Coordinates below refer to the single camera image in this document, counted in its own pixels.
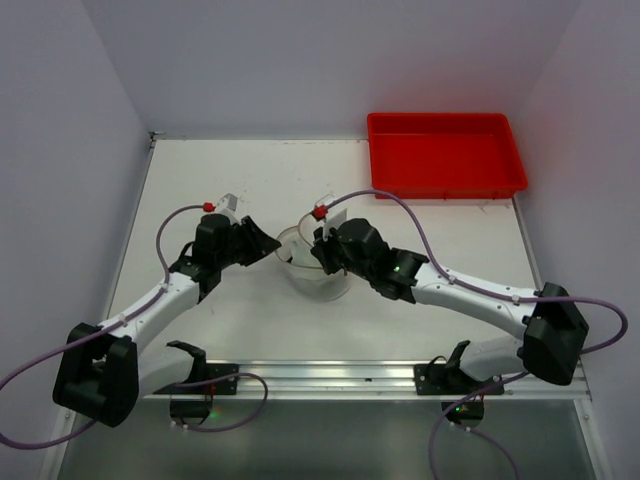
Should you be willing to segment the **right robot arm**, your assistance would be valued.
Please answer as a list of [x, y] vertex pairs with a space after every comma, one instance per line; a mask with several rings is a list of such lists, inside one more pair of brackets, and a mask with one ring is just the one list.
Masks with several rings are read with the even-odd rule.
[[362, 218], [317, 228], [311, 253], [326, 273], [344, 270], [387, 299], [445, 308], [503, 331], [493, 340], [460, 342], [445, 379], [480, 384], [520, 372], [560, 386], [573, 379], [589, 326], [556, 284], [535, 291], [438, 272], [427, 256], [390, 247]]

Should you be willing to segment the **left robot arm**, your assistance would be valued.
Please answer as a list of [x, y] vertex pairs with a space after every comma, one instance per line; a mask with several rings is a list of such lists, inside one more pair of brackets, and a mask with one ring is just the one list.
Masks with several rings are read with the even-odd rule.
[[174, 320], [219, 285], [226, 268], [250, 266], [280, 246], [250, 217], [204, 215], [193, 241], [183, 247], [154, 290], [96, 326], [80, 323], [71, 330], [53, 401], [116, 427], [140, 398], [164, 388], [208, 394], [210, 376], [203, 349], [173, 340], [158, 356], [144, 360], [141, 355]]

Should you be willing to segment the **white mesh laundry bag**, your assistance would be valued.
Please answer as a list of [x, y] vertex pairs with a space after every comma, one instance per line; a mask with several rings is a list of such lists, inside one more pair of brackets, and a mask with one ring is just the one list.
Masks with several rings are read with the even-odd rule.
[[284, 276], [300, 294], [317, 302], [330, 302], [344, 296], [350, 289], [345, 271], [328, 275], [311, 254], [311, 234], [305, 226], [311, 220], [304, 214], [299, 221], [284, 229], [277, 237], [280, 247], [275, 255]]

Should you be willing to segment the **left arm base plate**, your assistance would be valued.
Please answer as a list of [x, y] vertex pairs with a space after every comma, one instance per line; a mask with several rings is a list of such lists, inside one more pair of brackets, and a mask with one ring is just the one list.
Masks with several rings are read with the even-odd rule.
[[217, 396], [237, 393], [236, 363], [205, 363], [181, 384], [163, 389], [170, 395], [169, 415], [179, 425], [202, 426], [214, 413]]

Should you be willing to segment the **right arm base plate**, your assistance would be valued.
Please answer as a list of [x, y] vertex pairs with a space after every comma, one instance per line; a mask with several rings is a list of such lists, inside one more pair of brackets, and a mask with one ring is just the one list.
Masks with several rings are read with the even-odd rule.
[[[487, 395], [502, 395], [504, 387], [498, 386], [500, 380], [475, 380], [460, 368], [462, 354], [470, 341], [459, 342], [452, 354], [446, 358], [438, 355], [428, 363], [413, 366], [413, 381], [418, 396], [455, 396], [463, 397], [473, 391], [492, 386]], [[484, 394], [477, 395], [446, 414], [446, 419], [457, 426], [474, 428], [480, 425], [485, 414]]]

